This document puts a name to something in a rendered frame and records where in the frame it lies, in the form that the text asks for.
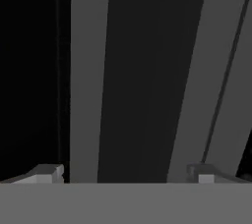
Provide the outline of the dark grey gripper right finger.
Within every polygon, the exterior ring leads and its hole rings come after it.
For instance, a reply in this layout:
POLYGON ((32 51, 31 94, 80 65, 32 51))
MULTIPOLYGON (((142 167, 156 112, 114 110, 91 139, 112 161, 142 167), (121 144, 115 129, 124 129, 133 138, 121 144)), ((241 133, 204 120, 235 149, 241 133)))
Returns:
POLYGON ((252 180, 244 180, 228 175, 212 164, 188 164, 187 182, 198 184, 252 184, 252 180))

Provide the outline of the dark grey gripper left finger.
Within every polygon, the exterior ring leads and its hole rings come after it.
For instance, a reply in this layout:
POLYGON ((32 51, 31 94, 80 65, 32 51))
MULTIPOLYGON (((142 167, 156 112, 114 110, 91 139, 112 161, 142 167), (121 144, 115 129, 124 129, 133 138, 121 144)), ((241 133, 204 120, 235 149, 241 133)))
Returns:
POLYGON ((63 175, 63 164, 38 164, 28 173, 0 181, 0 184, 63 184, 63 175))

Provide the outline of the black oven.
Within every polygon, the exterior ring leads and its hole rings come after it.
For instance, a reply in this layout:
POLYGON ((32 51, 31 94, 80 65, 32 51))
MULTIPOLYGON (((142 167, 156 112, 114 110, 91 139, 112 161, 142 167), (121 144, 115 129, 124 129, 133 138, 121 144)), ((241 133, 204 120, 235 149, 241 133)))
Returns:
POLYGON ((0 181, 70 176, 71 0, 0 0, 0 181))

